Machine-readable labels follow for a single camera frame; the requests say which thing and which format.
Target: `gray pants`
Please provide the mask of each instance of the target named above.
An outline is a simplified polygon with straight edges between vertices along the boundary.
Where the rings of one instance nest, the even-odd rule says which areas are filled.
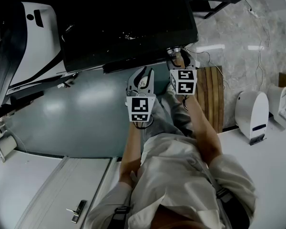
[[[158,99],[156,99],[152,109],[153,124],[143,130],[144,143],[149,138],[160,133],[177,134],[193,138],[191,118],[187,110],[184,109],[183,104],[177,100],[176,96],[171,93],[165,93],[162,97],[162,105],[170,115],[174,125],[167,121],[164,109]]]

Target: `paper roll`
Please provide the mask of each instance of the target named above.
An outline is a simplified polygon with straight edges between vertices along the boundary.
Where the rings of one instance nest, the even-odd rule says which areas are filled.
[[[17,143],[11,135],[0,141],[0,150],[4,157],[6,157],[6,155],[8,155],[15,147],[17,147]]]

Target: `white door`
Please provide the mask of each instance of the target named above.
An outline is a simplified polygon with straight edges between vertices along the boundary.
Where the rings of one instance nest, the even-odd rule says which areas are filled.
[[[41,187],[16,229],[79,229],[105,174],[110,159],[64,158]],[[86,200],[75,224],[73,212]]]

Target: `shirt sleeve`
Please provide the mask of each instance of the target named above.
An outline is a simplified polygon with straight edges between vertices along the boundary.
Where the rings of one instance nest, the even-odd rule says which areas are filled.
[[[132,188],[124,182],[119,182],[101,201],[89,212],[84,229],[107,228],[116,208],[128,206]]]
[[[218,184],[233,192],[253,215],[256,201],[255,186],[236,158],[231,155],[220,155],[211,162],[209,171]]]

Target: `white shirt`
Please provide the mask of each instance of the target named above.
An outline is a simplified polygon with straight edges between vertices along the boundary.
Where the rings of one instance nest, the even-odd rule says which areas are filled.
[[[106,229],[114,210],[129,206],[129,198],[130,229],[149,229],[159,205],[210,229],[225,228],[219,217],[215,189],[197,168],[195,160],[201,157],[195,146],[195,140],[180,135],[159,134],[150,138],[144,145],[134,190],[118,183],[89,213],[85,229]],[[209,171],[219,185],[233,192],[253,214],[255,187],[234,157],[218,156]]]

